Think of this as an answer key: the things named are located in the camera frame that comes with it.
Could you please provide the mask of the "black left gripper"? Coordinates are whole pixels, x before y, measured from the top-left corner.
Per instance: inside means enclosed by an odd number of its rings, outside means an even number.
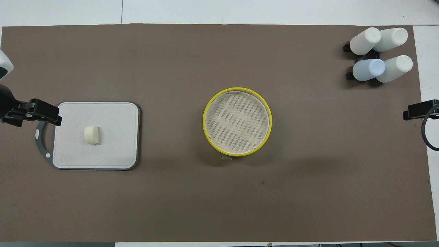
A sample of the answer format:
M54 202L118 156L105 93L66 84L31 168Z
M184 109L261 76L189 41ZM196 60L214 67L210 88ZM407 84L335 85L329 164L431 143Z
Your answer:
M8 116L7 114L15 108L18 109L18 116ZM0 85L0 117L3 123L20 128L24 118L60 126L62 117L59 116L59 111L58 107L43 100L32 99L27 102L16 100L8 87Z

